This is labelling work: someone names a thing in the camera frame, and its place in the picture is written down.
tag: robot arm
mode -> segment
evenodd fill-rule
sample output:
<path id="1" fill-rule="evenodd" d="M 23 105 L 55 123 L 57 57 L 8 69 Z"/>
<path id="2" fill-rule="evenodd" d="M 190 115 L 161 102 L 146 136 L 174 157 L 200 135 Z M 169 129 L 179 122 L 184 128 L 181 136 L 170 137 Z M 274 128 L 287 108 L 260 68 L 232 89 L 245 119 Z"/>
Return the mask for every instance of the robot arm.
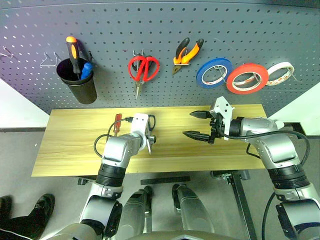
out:
<path id="1" fill-rule="evenodd" d="M 117 233 L 122 213 L 122 204 L 117 201 L 123 191 L 123 180 L 130 158 L 146 146 L 151 146 L 156 137 L 151 136 L 147 114 L 136 113 L 128 134 L 111 137 L 105 144 L 102 162 L 95 182 L 80 215 L 74 223 L 50 240 L 100 240 Z"/>
<path id="2" fill-rule="evenodd" d="M 320 198 L 314 185 L 308 181 L 301 161 L 290 138 L 284 134 L 266 134 L 284 126 L 281 121 L 268 118 L 232 119 L 233 108 L 222 96 L 210 111 L 190 113 L 198 118 L 211 118 L 211 134 L 197 131 L 183 132 L 187 137 L 213 144 L 215 138 L 241 139 L 252 144 L 274 185 L 276 197 L 282 201 L 276 206 L 284 235 L 292 240 L 315 240 L 320 236 Z"/>

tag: red scissors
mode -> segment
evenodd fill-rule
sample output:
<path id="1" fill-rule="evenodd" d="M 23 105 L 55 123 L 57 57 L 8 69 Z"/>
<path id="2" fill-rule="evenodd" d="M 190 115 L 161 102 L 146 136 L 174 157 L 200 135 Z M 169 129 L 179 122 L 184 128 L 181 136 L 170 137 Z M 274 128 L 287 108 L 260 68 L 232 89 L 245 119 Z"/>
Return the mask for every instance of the red scissors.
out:
<path id="1" fill-rule="evenodd" d="M 149 69 L 154 64 L 156 65 L 155 71 L 151 74 L 151 76 L 148 77 Z M 140 95 L 142 85 L 150 81 L 157 75 L 157 73 L 159 72 L 159 67 L 160 67 L 159 61 L 153 56 L 136 55 L 130 60 L 128 64 L 128 72 L 131 78 L 135 81 L 135 86 L 134 86 L 135 99 L 137 99 L 138 96 Z M 136 71 L 135 76 L 132 74 L 131 68 L 133 68 L 133 70 Z"/>

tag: orange pliers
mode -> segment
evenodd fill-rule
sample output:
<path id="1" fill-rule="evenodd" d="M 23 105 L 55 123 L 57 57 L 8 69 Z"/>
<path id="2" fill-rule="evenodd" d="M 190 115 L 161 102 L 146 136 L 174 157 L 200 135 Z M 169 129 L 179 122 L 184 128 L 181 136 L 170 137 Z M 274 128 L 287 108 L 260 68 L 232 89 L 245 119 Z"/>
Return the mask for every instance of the orange pliers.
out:
<path id="1" fill-rule="evenodd" d="M 182 66 L 189 65 L 189 62 L 192 58 L 194 58 L 198 52 L 200 51 L 202 45 L 204 44 L 204 40 L 201 38 L 196 41 L 195 46 L 193 49 L 187 53 L 187 45 L 190 42 L 190 38 L 186 37 L 178 46 L 175 52 L 175 57 L 173 58 L 173 70 L 172 75 L 176 74 Z"/>

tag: white tape roll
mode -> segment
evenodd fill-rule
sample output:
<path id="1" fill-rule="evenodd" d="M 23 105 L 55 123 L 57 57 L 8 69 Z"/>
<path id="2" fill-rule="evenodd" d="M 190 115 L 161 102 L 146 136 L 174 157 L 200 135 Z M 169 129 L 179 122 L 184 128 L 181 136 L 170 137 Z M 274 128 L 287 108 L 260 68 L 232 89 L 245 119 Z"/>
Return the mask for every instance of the white tape roll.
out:
<path id="1" fill-rule="evenodd" d="M 281 77 L 279 77 L 277 79 L 269 80 L 266 83 L 267 86 L 275 86 L 275 85 L 278 85 L 280 83 L 283 83 L 285 80 L 290 78 L 292 76 L 292 74 L 294 73 L 294 71 L 295 71 L 294 66 L 292 66 L 292 64 L 290 62 L 284 61 L 284 62 L 277 63 L 276 65 L 273 65 L 272 67 L 270 67 L 267 70 L 269 76 L 271 74 L 273 74 L 275 71 L 278 71 L 279 69 L 288 69 L 288 71 L 284 75 L 282 75 Z M 250 78 L 248 78 L 248 79 L 246 79 L 244 81 L 234 82 L 233 84 L 238 87 L 238 86 L 242 86 L 242 85 L 251 83 L 253 80 L 255 80 L 254 76 L 252 76 L 252 77 L 250 77 Z"/>
<path id="2" fill-rule="evenodd" d="M 292 66 L 292 64 L 290 62 L 284 61 L 284 62 L 280 62 L 276 65 L 273 65 L 272 67 L 270 67 L 268 69 L 268 74 L 269 76 L 271 74 L 273 74 L 275 71 L 278 71 L 279 69 L 287 69 L 288 71 L 281 77 L 275 79 L 275 80 L 269 80 L 266 85 L 267 86 L 274 86 L 274 85 L 278 85 L 280 83 L 283 83 L 285 80 L 287 80 L 288 78 L 291 77 L 291 75 L 294 73 L 295 68 L 294 66 Z"/>

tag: tool holder cup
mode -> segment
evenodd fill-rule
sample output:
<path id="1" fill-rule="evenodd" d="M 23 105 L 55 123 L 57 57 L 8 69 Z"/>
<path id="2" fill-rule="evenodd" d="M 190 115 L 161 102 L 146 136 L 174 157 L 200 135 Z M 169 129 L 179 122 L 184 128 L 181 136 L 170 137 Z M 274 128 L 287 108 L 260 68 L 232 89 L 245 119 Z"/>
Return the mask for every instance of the tool holder cup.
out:
<path id="1" fill-rule="evenodd" d="M 80 69 L 83 69 L 88 61 L 80 58 Z M 73 71 L 70 58 L 61 61 L 56 67 L 56 73 L 61 80 L 68 85 L 75 98 L 81 104 L 92 104 L 97 99 L 97 92 L 94 83 L 94 72 L 84 79 L 79 80 L 78 74 Z"/>

